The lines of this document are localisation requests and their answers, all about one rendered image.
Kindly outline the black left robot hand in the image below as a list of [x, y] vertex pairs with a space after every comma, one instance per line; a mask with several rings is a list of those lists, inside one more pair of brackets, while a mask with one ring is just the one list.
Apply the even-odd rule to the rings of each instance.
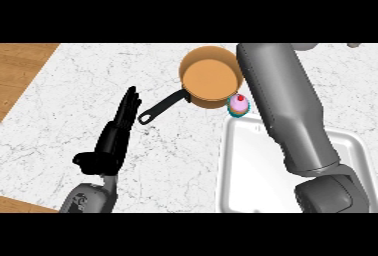
[[136, 87], [127, 89], [114, 120], [102, 130], [93, 152], [82, 152], [74, 156], [73, 163], [80, 166], [86, 175], [116, 176], [123, 167], [130, 130], [136, 120], [142, 100]]

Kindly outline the white tray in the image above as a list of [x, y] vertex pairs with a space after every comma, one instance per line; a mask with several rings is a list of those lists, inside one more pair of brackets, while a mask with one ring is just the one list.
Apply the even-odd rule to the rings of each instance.
[[[353, 168], [378, 213], [378, 175], [361, 137], [347, 130], [327, 133], [342, 163]], [[294, 188], [306, 182], [287, 171], [284, 153], [268, 135], [262, 118], [248, 113], [226, 117], [220, 146], [216, 209], [229, 213], [300, 213]]]

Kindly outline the pink cupcake with cherry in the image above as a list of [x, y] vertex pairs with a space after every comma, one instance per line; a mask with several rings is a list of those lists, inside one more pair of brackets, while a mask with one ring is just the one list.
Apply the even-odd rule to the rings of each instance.
[[250, 112], [250, 101], [243, 94], [235, 94], [228, 99], [229, 114], [240, 118]]

